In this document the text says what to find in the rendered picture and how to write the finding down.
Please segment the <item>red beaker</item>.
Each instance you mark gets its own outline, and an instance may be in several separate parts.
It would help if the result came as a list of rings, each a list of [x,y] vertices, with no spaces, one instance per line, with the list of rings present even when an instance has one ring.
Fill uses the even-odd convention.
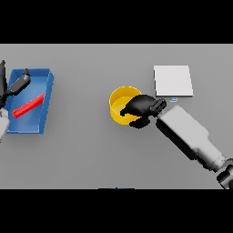
[[[36,98],[32,99],[31,101],[25,103],[24,105],[20,106],[19,108],[15,109],[12,112],[12,115],[14,118],[19,118],[23,114],[29,112],[30,110],[34,109],[35,107],[38,107],[44,102],[44,94],[41,94],[40,96],[37,96]]]

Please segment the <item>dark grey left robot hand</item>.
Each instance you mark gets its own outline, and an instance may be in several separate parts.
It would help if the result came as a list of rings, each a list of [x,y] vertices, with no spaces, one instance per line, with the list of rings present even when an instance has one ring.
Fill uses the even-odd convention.
[[[23,74],[11,85],[7,86],[5,77],[5,60],[0,62],[0,109],[5,106],[9,96],[17,96],[31,82],[31,77],[26,68]]]

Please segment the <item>blue tray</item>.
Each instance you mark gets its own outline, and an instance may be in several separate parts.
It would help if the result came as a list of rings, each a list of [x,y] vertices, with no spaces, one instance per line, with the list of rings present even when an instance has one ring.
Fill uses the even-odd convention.
[[[54,75],[50,68],[29,68],[31,83],[17,96],[9,96],[6,100],[5,109],[8,111],[10,124],[8,134],[44,134],[49,101],[54,84]],[[43,103],[15,118],[13,111],[25,105],[31,100],[44,95]]]

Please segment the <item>yellow bowl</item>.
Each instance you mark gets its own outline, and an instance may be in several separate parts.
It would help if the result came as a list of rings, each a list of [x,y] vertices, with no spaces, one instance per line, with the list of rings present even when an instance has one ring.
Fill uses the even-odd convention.
[[[130,122],[136,121],[138,116],[125,114],[120,115],[120,111],[134,97],[141,95],[141,92],[133,86],[121,86],[113,91],[109,98],[109,114],[115,122],[122,126],[128,126]]]

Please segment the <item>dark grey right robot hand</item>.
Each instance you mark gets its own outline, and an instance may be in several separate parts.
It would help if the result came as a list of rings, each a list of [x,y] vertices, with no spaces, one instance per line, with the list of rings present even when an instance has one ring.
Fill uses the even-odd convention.
[[[138,117],[136,121],[129,123],[131,127],[140,129],[146,127],[149,123],[149,117],[157,117],[158,114],[167,106],[164,98],[155,99],[149,95],[134,96],[126,107],[120,111],[123,117],[125,114]]]

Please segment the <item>pale square measuring scale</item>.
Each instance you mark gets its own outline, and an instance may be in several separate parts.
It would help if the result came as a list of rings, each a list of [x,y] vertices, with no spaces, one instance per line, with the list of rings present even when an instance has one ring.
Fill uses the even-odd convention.
[[[188,66],[154,66],[156,96],[193,96]]]

